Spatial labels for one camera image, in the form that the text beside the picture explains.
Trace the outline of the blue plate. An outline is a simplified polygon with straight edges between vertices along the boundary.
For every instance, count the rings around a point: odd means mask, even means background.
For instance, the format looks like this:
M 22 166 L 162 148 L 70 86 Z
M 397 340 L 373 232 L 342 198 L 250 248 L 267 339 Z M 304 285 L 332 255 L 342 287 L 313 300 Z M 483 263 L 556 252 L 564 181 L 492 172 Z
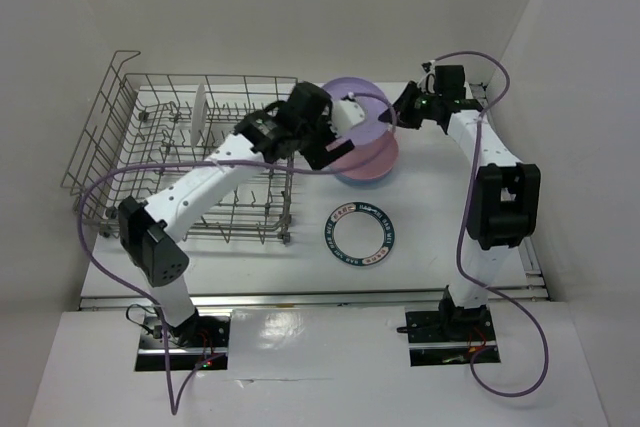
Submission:
M 353 187 L 353 188 L 361 188 L 361 189 L 373 189 L 380 186 L 383 186 L 387 183 L 387 181 L 393 177 L 391 172 L 388 172 L 385 175 L 369 178 L 369 179 L 356 179 L 351 178 L 342 173 L 336 173 L 334 177 L 341 183 Z

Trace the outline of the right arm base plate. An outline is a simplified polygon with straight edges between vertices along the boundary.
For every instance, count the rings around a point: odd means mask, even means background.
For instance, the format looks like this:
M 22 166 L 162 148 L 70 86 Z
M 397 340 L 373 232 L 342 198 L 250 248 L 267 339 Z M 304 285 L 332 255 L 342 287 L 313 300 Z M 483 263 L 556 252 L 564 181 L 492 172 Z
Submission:
M 464 365 L 476 353 L 478 364 L 501 362 L 490 313 L 476 324 L 448 333 L 438 312 L 407 311 L 405 324 L 396 332 L 407 338 L 412 367 Z

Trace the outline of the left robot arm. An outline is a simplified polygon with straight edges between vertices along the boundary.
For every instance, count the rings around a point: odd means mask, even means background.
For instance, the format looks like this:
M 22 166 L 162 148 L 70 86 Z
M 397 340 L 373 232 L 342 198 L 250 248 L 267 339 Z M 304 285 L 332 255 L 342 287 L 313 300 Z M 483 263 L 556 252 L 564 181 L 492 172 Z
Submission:
M 346 134 L 365 119 L 354 96 L 334 100 L 309 82 L 294 85 L 289 97 L 247 114 L 205 160 L 169 187 L 118 206 L 120 242 L 146 278 L 163 336 L 189 344 L 205 327 L 183 278 L 189 258 L 180 242 L 191 227 L 260 168 L 300 153 L 312 172 L 321 172 L 353 150 Z

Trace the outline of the pink plate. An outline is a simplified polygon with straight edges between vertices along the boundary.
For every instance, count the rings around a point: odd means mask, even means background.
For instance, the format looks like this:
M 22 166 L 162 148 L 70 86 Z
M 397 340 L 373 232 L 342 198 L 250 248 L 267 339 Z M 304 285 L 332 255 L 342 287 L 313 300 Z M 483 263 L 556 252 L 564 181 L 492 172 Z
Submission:
M 356 179 L 375 178 L 391 172 L 398 155 L 396 139 L 393 136 L 380 137 L 369 144 L 356 146 L 328 169 Z

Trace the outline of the grey wire dish rack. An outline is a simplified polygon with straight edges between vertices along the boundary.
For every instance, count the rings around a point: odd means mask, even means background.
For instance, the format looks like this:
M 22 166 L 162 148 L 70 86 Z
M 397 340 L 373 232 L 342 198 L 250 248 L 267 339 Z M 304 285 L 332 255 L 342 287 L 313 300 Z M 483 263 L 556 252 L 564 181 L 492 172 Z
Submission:
M 138 70 L 140 52 L 117 50 L 92 102 L 61 186 L 74 200 L 107 172 L 155 163 L 150 171 L 128 172 L 98 186 L 82 208 L 85 225 L 116 237 L 117 206 L 128 196 L 144 199 L 169 187 L 188 163 L 205 159 L 243 117 L 284 100 L 296 83 L 289 76 L 151 73 Z M 205 135 L 190 144 L 196 89 L 205 86 Z M 191 228 L 192 238 L 219 237 L 264 243 L 291 240 L 293 175 L 266 170 L 238 186 Z

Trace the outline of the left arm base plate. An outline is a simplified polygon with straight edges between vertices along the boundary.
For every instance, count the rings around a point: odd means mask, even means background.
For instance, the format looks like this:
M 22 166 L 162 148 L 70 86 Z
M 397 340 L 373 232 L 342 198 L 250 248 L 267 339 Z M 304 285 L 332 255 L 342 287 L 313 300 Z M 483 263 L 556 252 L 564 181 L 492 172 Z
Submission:
M 196 333 L 190 340 L 180 340 L 169 334 L 168 349 L 172 371 L 190 371 L 202 362 L 202 371 L 223 371 L 228 368 L 228 346 L 231 330 L 231 315 L 217 313 L 206 315 L 205 330 Z M 136 372 L 160 372 L 165 370 L 164 342 L 160 320 L 146 315 L 138 322 L 141 327 L 136 361 Z

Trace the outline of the white plate green rim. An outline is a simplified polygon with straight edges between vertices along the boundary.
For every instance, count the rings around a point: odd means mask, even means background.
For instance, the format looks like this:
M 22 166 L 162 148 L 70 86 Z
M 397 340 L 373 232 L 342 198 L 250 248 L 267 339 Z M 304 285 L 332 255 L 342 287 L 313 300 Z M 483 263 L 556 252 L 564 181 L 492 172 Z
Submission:
M 337 260 L 359 269 L 384 262 L 396 241 L 391 218 L 381 208 L 362 201 L 337 207 L 328 216 L 323 235 Z

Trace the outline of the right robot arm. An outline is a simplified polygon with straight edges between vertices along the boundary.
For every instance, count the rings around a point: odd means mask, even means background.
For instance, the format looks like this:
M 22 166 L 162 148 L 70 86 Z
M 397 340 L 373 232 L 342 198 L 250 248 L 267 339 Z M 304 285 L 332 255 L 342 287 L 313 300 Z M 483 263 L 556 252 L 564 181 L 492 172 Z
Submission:
M 469 160 L 471 180 L 456 245 L 456 278 L 438 310 L 413 317 L 402 332 L 412 342 L 461 342 L 481 335 L 488 300 L 507 257 L 536 227 L 540 169 L 512 154 L 488 122 L 482 104 L 467 95 L 461 65 L 423 66 L 425 77 L 409 82 L 394 103 L 400 126 L 435 122 Z

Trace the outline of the purple plate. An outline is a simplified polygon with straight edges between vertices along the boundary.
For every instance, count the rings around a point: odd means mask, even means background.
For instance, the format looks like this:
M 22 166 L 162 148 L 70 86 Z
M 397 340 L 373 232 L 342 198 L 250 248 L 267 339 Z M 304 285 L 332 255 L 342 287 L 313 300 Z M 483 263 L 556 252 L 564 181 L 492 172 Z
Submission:
M 367 93 L 356 98 L 365 114 L 365 120 L 350 130 L 344 139 L 354 144 L 354 149 L 329 166 L 335 175 L 345 182 L 372 183 L 388 175 L 398 158 L 399 147 L 390 132 L 390 124 L 378 120 L 388 112 L 387 100 L 382 90 L 369 80 L 358 77 L 339 77 L 326 82 L 322 88 L 335 100 L 349 93 Z

